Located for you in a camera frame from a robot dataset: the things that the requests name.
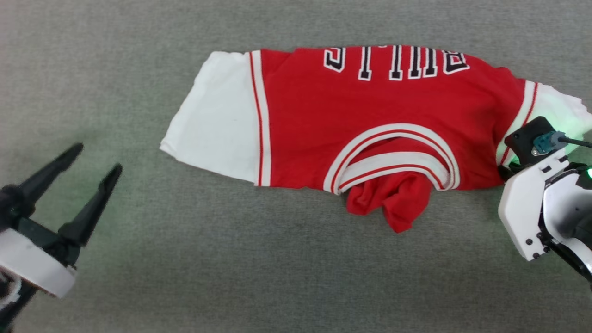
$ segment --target black cable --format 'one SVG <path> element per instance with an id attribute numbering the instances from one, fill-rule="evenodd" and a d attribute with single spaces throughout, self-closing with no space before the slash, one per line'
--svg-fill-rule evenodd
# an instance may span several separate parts
<path id="1" fill-rule="evenodd" d="M 586 141 L 582 141 L 582 140 L 570 139 L 570 138 L 565 137 L 565 136 L 560 137 L 559 138 L 559 142 L 571 143 L 573 145 L 578 145 L 578 146 L 582 146 L 582 147 L 592 148 L 592 143 L 590 143 L 590 142 L 586 142 Z"/>

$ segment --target white stripe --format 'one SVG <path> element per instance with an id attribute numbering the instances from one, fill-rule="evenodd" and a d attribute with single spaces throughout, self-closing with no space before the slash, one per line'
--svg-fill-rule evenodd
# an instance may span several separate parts
<path id="1" fill-rule="evenodd" d="M 363 174 L 367 174 L 374 170 L 405 164 L 421 165 L 423 167 L 430 169 L 444 187 L 440 187 L 438 181 L 433 177 L 432 173 L 428 172 L 427 170 L 423 168 L 406 166 L 404 168 L 393 168 L 367 175 L 365 177 L 352 181 L 351 183 L 348 183 L 346 186 L 341 188 L 341 190 L 347 191 L 349 188 L 353 187 L 354 185 L 360 184 L 361 182 L 383 175 L 401 172 L 402 169 L 409 168 L 413 168 L 414 171 L 421 172 L 422 174 L 426 175 L 438 191 L 442 191 L 444 190 L 444 188 L 450 186 L 450 174 L 448 173 L 448 170 L 446 170 L 446 167 L 442 165 L 442 163 L 440 163 L 440 161 L 438 161 L 438 159 L 434 156 L 421 152 L 384 153 L 355 162 L 354 164 L 348 166 L 345 169 L 345 171 L 343 172 L 341 183 L 339 185 L 344 184 L 356 177 L 359 177 Z"/>
<path id="2" fill-rule="evenodd" d="M 506 134 L 504 134 L 504 136 L 501 138 L 500 144 L 497 146 L 497 150 L 496 150 L 497 165 L 508 165 L 508 164 L 510 164 L 510 162 L 512 161 L 514 156 L 516 156 L 510 149 L 506 159 L 503 161 L 501 160 L 503 158 L 504 153 L 506 152 L 506 148 L 507 148 L 506 144 L 504 143 L 504 140 L 506 139 L 506 137 L 508 135 L 512 134 L 513 132 L 515 132 L 516 130 L 521 128 L 522 124 L 525 122 L 526 116 L 528 115 L 528 111 L 530 111 L 530 107 L 532 106 L 533 98 L 535 96 L 535 85 L 536 84 L 532 81 L 526 81 L 525 88 L 524 88 L 524 99 L 522 100 L 522 105 L 520 106 L 520 109 L 518 110 L 518 113 L 516 114 L 516 118 L 514 118 L 514 121 L 510 125 L 510 128 L 508 128 L 508 131 L 506 131 Z"/>
<path id="3" fill-rule="evenodd" d="M 393 130 L 406 130 L 409 132 L 415 132 L 417 134 L 421 134 L 425 137 L 428 137 L 430 140 L 427 140 L 421 136 L 409 134 L 409 133 L 388 133 L 388 134 L 384 134 L 384 135 L 379 135 L 380 133 L 389 132 L 389 131 L 393 131 Z M 373 139 L 368 140 L 369 137 L 375 136 L 375 135 L 378 135 L 378 136 L 374 137 Z M 450 149 L 448 144 L 444 141 L 444 139 L 442 139 L 439 135 L 434 133 L 434 131 L 432 131 L 426 127 L 419 126 L 416 124 L 396 123 L 396 124 L 386 124 L 386 125 L 374 127 L 373 129 L 369 129 L 369 130 L 363 132 L 362 134 L 358 135 L 357 137 L 355 137 L 353 140 L 351 140 L 341 150 L 341 152 L 337 155 L 337 157 L 335 158 L 335 160 L 331 164 L 331 167 L 327 171 L 327 175 L 325 176 L 325 179 L 323 182 L 323 189 L 327 192 L 340 194 L 341 191 L 338 189 L 338 187 L 339 187 L 339 184 L 341 183 L 341 177 L 343 175 L 343 172 L 344 172 L 345 168 L 349 165 L 349 162 L 357 154 L 359 154 L 362 150 L 364 150 L 364 148 L 368 147 L 369 145 L 373 144 L 374 142 L 378 142 L 378 141 L 384 140 L 384 139 L 390 139 L 393 137 L 408 137 L 408 138 L 423 142 L 423 143 L 427 144 L 428 146 L 432 147 L 446 161 L 446 164 L 448 165 L 448 170 L 450 170 L 450 172 L 452 173 L 453 181 L 451 182 L 450 187 L 446 188 L 446 190 L 454 189 L 454 188 L 458 187 L 458 185 L 460 185 L 461 176 L 459 173 L 458 163 L 456 162 L 456 159 L 454 157 L 454 154 L 452 153 L 452 150 Z M 331 183 L 332 183 L 334 177 L 336 178 L 336 181 L 333 184 L 333 186 L 331 186 Z"/>
<path id="4" fill-rule="evenodd" d="M 265 86 L 263 84 L 263 74 L 261 71 L 261 51 L 251 52 L 251 57 L 253 59 L 252 75 L 255 79 L 255 90 L 259 101 L 259 112 L 261 117 L 260 131 L 263 136 L 259 143 L 263 147 L 263 159 L 262 165 L 260 166 L 262 172 L 259 185 L 269 186 L 271 183 L 271 140 L 269 138 L 269 108 L 267 106 L 267 97 L 265 95 Z"/>

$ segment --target gray fabric surface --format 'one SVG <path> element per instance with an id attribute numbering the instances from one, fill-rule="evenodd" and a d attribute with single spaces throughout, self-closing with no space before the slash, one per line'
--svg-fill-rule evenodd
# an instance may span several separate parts
<path id="1" fill-rule="evenodd" d="M 124 166 L 76 286 L 38 295 L 17 332 L 590 332 L 587 283 L 556 255 L 520 257 L 501 188 L 434 193 L 396 235 L 380 212 L 158 147 L 213 50 L 439 47 L 592 105 L 591 15 L 588 0 L 0 1 L 0 184 L 83 142 L 34 215 L 56 229 Z"/>

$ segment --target robotic arm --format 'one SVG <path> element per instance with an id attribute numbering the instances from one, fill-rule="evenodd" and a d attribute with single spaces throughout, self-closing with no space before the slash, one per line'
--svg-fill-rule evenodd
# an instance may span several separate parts
<path id="1" fill-rule="evenodd" d="M 35 203 L 82 151 L 73 145 L 20 185 L 0 190 L 0 333 L 38 290 L 61 298 L 76 279 L 76 261 L 85 247 L 119 179 L 117 164 L 78 215 L 54 233 L 30 219 Z"/>
<path id="2" fill-rule="evenodd" d="M 538 117 L 505 140 L 520 165 L 500 169 L 507 179 L 499 216 L 528 261 L 556 252 L 592 284 L 592 166 L 570 163 L 568 143 Z"/>

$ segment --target garment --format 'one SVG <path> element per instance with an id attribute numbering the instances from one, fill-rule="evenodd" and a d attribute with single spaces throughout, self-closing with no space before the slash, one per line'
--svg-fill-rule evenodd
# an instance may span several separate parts
<path id="1" fill-rule="evenodd" d="M 431 186 L 502 184 L 497 166 L 515 157 L 503 139 L 537 116 L 574 138 L 592 129 L 579 98 L 463 53 L 416 46 L 213 52 L 160 148 L 259 186 L 351 188 L 348 210 L 382 205 L 402 232 Z"/>

